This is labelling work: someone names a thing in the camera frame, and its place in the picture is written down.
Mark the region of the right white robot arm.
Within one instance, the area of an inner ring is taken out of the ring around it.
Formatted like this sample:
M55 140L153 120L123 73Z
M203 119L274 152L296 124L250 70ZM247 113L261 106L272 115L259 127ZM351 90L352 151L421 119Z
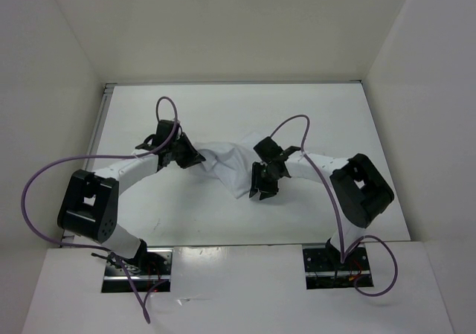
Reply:
M352 260L352 250L364 239L364 230L394 201L390 185L364 154L332 158L301 148L280 147L266 137L254 146L260 161L253 163L249 196L264 200L276 196L283 178L305 179L324 186L334 210L337 230L326 260L343 269Z

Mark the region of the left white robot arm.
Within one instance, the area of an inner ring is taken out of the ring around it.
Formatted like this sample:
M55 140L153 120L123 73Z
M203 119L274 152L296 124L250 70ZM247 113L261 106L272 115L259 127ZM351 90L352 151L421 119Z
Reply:
M154 134L135 147L131 158L89 172L75 171L62 201L57 224L64 230L86 237L107 248L107 260L115 259L131 274L140 274L159 256L147 251L147 243L118 224L120 195L142 179L156 174L172 162L182 169L201 164L205 157L190 142L181 126L159 121Z

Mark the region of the white skirt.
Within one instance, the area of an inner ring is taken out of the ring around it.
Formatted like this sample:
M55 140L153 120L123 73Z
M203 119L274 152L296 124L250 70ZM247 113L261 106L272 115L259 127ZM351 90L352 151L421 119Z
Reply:
M264 137L251 133L240 142L211 141L195 143L194 147L206 161L193 166L190 172L219 180L224 188L236 199L249 194L251 168L254 162L261 162L254 146Z

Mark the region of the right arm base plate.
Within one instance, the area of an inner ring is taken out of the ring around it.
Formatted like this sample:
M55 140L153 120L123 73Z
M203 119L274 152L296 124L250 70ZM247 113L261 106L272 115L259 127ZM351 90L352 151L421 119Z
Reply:
M302 253L308 290L351 288L355 280L358 280L361 287L373 287L370 264L364 246L359 246L344 263L340 263L339 252L327 248L325 244L304 246Z

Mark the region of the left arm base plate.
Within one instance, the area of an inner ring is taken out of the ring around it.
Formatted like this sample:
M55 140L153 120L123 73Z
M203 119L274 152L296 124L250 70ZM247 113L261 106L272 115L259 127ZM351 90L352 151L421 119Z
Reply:
M171 269L173 263L172 248L149 248L152 262L142 269L135 269L124 261L129 276L139 293L169 292L171 287ZM127 276L116 259L109 257L106 261L102 293L132 292Z

